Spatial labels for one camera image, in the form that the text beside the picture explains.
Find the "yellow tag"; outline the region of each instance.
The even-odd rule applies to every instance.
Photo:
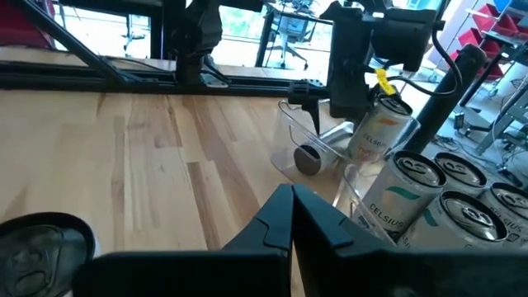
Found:
[[[387,95],[394,95],[396,93],[396,90],[394,90],[393,86],[389,84],[389,81],[387,80],[387,72],[385,69],[376,69],[376,76],[378,77],[378,83],[381,86],[381,88],[387,93]]]

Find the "wooden table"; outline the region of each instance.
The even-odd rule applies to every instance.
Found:
[[[37,49],[0,48],[0,60],[82,64]],[[0,91],[0,220],[70,213],[103,253],[221,248],[289,182],[270,163],[278,100]],[[304,295],[296,264],[292,290]]]

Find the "celsius logo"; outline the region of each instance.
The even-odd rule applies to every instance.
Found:
[[[378,120],[378,123],[381,123],[383,125],[397,125],[398,122],[396,120],[391,120],[387,118],[382,118]]]
[[[423,211],[423,218],[426,220],[429,226],[438,227],[438,223],[435,221],[435,218],[432,217],[430,210]]]
[[[407,200],[416,200],[416,199],[420,198],[419,195],[411,193],[410,191],[407,191],[407,190],[405,190],[405,189],[403,189],[402,187],[399,187],[399,186],[390,186],[390,187],[388,187],[385,190],[386,191],[391,191],[393,193],[396,193],[396,194],[402,196],[403,198],[405,198]]]

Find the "aluminum can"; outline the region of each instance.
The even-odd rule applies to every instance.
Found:
[[[504,247],[528,249],[528,193],[512,185],[495,182],[479,199],[506,225],[509,235]]]
[[[294,162],[297,170],[307,176],[314,176],[331,167],[338,159],[337,144],[352,137],[354,124],[344,121],[314,141],[301,144],[294,151]]]
[[[458,191],[435,198],[399,239],[402,248],[502,248],[505,224],[484,203]]]
[[[392,147],[413,114],[405,102],[381,97],[354,133],[346,152],[354,163],[373,162]]]
[[[373,234],[386,232],[396,241],[442,193],[445,183],[446,175],[433,161],[418,153],[398,151],[361,200],[369,215],[354,212],[351,219]]]
[[[466,159],[453,153],[438,153],[434,161],[447,177],[444,191],[459,191],[472,197],[484,191],[488,179]]]

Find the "transparent container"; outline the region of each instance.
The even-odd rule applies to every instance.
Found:
[[[335,201],[340,209],[348,207],[349,216],[355,224],[385,242],[396,245],[394,240],[378,225],[377,218],[372,215],[368,206],[362,202],[366,192],[370,189],[385,164],[384,160],[380,160],[361,166],[347,166],[342,174]]]
[[[319,118],[322,134],[343,124],[344,121],[332,118],[328,111],[328,101],[320,101]],[[345,168],[352,164],[346,155],[346,147],[353,135],[350,133],[349,137],[342,137],[339,141],[333,141],[328,145],[316,135],[311,116],[301,110],[300,106],[292,106],[282,100],[279,102],[278,113],[271,147],[271,162],[292,182],[305,184],[327,202],[336,206],[335,198],[343,173]],[[418,121],[412,118],[385,156],[400,150],[419,127]],[[300,167],[300,160],[310,166]]]

